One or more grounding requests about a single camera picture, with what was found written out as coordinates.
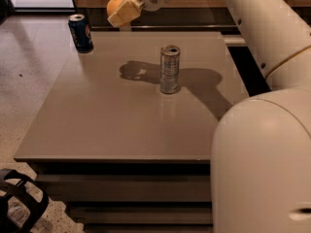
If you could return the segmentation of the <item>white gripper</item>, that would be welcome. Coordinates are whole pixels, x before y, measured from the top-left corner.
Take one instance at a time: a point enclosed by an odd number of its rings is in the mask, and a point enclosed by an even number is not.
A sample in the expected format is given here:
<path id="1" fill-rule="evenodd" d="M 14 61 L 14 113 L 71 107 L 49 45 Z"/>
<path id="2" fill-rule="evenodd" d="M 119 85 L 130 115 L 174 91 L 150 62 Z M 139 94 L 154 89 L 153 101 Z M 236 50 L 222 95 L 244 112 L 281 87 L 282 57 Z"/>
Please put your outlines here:
<path id="1" fill-rule="evenodd" d="M 110 17 L 108 16 L 108 21 L 114 27 L 120 28 L 139 17 L 142 9 L 150 12 L 157 11 L 168 2 L 169 0 L 123 0 L 119 11 Z"/>

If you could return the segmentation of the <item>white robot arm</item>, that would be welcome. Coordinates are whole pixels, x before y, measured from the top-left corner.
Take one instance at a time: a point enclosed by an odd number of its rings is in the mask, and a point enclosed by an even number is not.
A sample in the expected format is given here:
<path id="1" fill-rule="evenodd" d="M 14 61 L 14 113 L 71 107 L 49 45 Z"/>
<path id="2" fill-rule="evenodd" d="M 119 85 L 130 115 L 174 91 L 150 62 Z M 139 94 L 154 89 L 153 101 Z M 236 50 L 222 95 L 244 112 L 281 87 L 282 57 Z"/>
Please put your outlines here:
<path id="1" fill-rule="evenodd" d="M 121 0 L 120 27 L 169 0 Z M 284 0 L 225 0 L 270 90 L 233 106 L 210 160 L 214 233 L 311 232 L 311 27 Z"/>

